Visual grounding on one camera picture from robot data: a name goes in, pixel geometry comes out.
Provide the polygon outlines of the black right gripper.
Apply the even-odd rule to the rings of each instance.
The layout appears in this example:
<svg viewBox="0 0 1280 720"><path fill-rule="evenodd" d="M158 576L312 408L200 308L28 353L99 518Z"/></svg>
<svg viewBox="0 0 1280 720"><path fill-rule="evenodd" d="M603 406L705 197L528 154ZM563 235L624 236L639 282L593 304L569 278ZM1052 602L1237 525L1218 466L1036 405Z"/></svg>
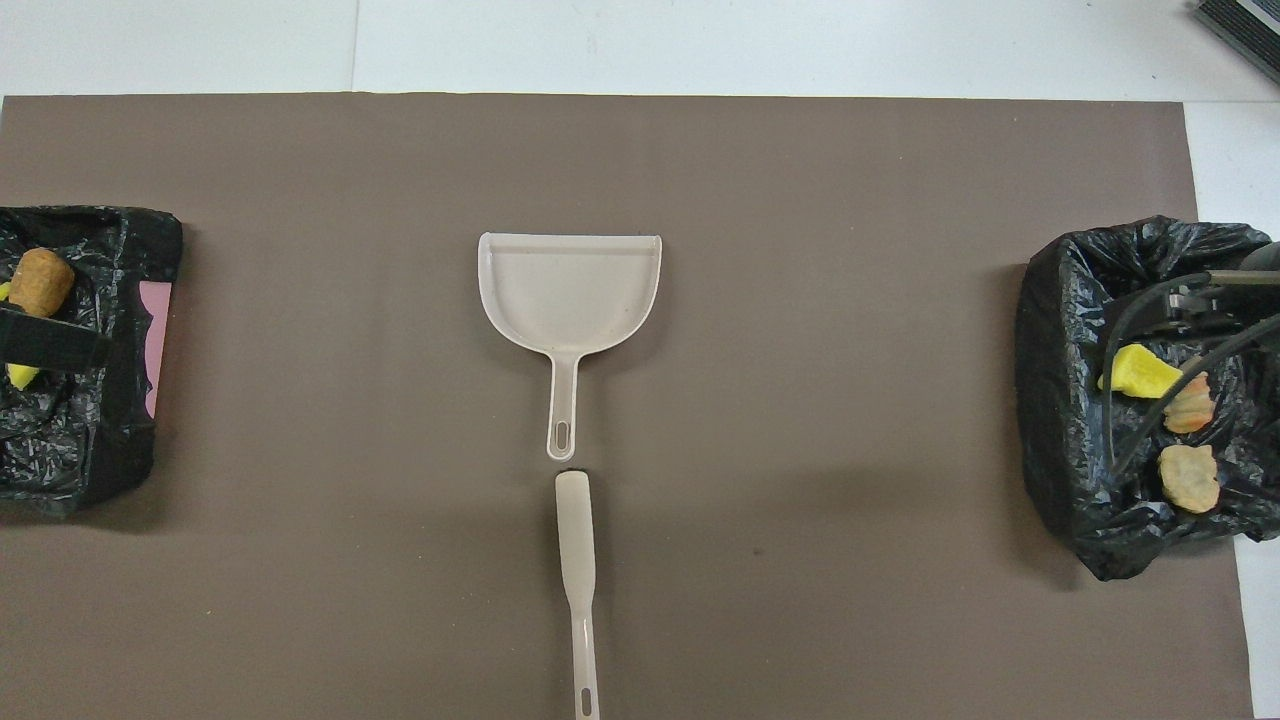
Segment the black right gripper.
<svg viewBox="0 0 1280 720"><path fill-rule="evenodd" d="M1226 336L1279 313L1279 272L1216 270L1179 281L1166 311L1175 336Z"/></svg>

